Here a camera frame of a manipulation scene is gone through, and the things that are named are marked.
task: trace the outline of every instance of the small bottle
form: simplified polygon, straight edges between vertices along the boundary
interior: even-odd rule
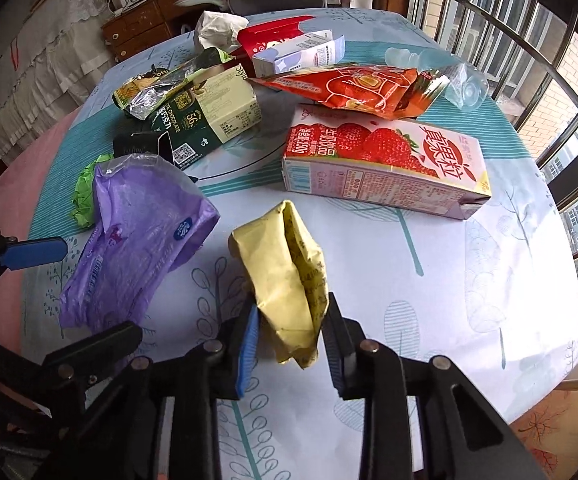
[[[390,47],[384,53],[384,62],[397,68],[442,68],[449,78],[449,85],[442,94],[445,99],[463,112],[476,110],[482,104],[489,83],[476,67],[440,48],[418,47],[417,50],[419,54],[406,48]]]

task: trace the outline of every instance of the metal screw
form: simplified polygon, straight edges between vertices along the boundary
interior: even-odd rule
[[[74,375],[73,366],[62,363],[58,366],[58,375],[66,381],[72,379]]]
[[[380,348],[380,344],[378,341],[374,341],[373,339],[363,339],[360,342],[360,349],[365,352],[369,352],[371,354],[378,352]]]
[[[216,352],[219,352],[220,350],[223,349],[223,344],[217,339],[209,339],[208,341],[204,342],[203,348],[206,351],[215,354]]]
[[[149,368],[149,358],[145,356],[136,357],[131,361],[131,368],[134,370],[146,370]]]
[[[438,370],[448,370],[451,368],[451,361],[447,359],[444,355],[437,355],[431,360],[431,364],[434,365]]]

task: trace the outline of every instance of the crumpled yellow wrapper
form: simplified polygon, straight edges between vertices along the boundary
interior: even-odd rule
[[[284,200],[238,227],[229,237],[229,251],[249,274],[278,362],[294,358],[301,368],[312,365],[329,306],[327,275],[322,250],[293,203]]]

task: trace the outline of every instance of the crumpled tissue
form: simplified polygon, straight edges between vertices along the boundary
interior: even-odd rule
[[[249,20],[226,12],[205,10],[195,25],[195,51],[200,54],[205,48],[215,46],[224,52],[233,52],[240,43],[238,33],[249,24]]]

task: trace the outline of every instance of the table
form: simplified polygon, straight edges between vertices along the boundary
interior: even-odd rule
[[[305,32],[344,33],[346,59],[378,62],[393,43],[433,46],[401,16],[378,10],[308,9],[255,16],[316,16]],[[152,63],[192,53],[191,37],[169,40],[111,69],[83,105],[47,177],[30,237],[68,236],[63,262],[25,276],[22,353],[45,353],[82,336],[58,323],[59,293],[88,233],[68,221],[70,179],[108,150],[125,123],[109,94]],[[155,360],[183,354],[215,335],[210,311],[242,301],[243,270],[227,237],[281,200],[292,200],[322,246],[342,313],[400,355],[446,354],[492,405],[514,420],[578,363],[578,283],[562,222],[541,173],[491,100],[463,114],[438,99],[424,120],[479,138],[493,198],[469,221],[284,191],[279,174],[288,121],[300,98],[256,88],[263,122],[189,168],[221,220],[189,263],[170,273],[142,323],[138,350]],[[361,449],[362,401],[343,402],[323,357],[311,368],[278,365],[259,348],[247,394],[219,407],[223,475],[234,479],[352,479]],[[414,462],[421,466],[415,403]]]

